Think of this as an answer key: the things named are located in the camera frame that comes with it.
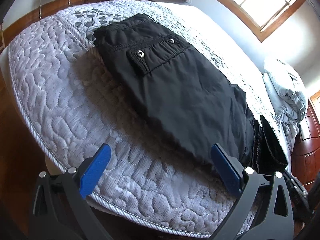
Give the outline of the black pants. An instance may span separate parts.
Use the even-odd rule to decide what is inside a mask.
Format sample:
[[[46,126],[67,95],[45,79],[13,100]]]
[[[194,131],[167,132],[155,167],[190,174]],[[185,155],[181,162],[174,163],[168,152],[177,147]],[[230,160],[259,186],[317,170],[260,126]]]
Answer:
[[[183,153],[210,165],[219,144],[258,173],[287,167],[272,127],[254,117],[246,93],[183,37],[136,14],[96,29],[94,45],[132,108]]]

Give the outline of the dark wooden headboard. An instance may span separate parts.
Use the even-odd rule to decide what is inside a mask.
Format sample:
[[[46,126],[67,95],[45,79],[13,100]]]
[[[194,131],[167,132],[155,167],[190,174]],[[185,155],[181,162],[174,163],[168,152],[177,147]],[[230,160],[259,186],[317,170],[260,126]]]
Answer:
[[[319,172],[319,120],[310,100],[300,123],[300,133],[295,138],[291,164],[292,174],[310,191]]]

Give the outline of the grey folded duvet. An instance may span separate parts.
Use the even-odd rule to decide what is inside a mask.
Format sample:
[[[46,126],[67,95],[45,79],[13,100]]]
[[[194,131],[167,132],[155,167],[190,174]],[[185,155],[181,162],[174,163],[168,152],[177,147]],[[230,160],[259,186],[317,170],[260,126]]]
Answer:
[[[263,81],[278,120],[288,138],[299,133],[298,124],[308,108],[306,88],[299,74],[289,64],[265,58]]]

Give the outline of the grey quilted bedspread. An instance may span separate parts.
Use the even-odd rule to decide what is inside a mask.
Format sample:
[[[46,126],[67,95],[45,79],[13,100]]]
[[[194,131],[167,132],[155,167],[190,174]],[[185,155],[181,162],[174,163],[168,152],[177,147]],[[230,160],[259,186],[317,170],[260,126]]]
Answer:
[[[112,158],[89,198],[97,209],[170,236],[208,238],[235,199],[221,181],[153,135],[124,99],[93,44],[93,31],[137,13],[166,26],[247,95],[256,118],[287,140],[262,73],[209,16],[191,5],[117,0],[69,7],[7,46],[7,84],[30,133],[62,172],[109,144]]]

